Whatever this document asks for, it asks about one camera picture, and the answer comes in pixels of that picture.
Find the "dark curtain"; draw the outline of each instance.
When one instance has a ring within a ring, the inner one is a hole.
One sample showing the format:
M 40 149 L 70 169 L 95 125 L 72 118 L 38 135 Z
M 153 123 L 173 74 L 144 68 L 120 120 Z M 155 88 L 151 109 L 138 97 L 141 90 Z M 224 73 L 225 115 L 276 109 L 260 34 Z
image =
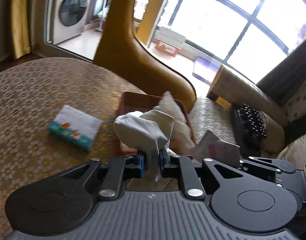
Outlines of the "dark curtain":
M 256 85 L 283 106 L 306 80 L 306 40 Z

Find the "round table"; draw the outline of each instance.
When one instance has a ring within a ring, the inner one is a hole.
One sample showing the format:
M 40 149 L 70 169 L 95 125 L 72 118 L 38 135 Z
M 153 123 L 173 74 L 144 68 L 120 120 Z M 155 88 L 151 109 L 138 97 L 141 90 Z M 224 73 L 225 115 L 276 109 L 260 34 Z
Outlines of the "round table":
M 0 73 L 0 238 L 12 230 L 4 212 L 10 193 L 93 157 L 107 162 L 115 156 L 113 122 L 124 91 L 143 93 L 103 67 L 72 58 L 38 59 Z M 89 152 L 49 134 L 64 105 L 104 120 Z

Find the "sofa armrest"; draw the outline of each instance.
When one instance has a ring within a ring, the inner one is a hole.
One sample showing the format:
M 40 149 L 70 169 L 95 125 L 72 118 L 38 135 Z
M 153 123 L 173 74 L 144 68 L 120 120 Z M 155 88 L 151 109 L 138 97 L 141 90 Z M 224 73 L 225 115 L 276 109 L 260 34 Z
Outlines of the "sofa armrest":
M 255 84 L 230 69 L 220 67 L 208 91 L 207 97 L 221 97 L 229 103 L 247 104 L 261 110 L 283 127 L 288 125 L 288 119 L 283 109 L 264 94 Z

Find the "washing machine door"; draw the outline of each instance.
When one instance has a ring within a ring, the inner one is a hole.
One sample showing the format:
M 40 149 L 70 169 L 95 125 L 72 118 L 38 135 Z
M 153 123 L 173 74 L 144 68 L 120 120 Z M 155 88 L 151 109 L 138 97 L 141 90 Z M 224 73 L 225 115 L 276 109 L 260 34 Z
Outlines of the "washing machine door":
M 60 21 L 64 26 L 73 26 L 83 17 L 87 8 L 87 0 L 63 0 L 60 9 Z

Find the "floral pillow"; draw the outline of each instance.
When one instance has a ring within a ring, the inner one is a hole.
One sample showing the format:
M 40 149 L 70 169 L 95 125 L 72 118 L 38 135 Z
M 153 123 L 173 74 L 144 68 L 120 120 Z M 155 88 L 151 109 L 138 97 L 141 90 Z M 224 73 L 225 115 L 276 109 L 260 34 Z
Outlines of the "floral pillow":
M 306 81 L 283 107 L 290 122 L 306 114 Z

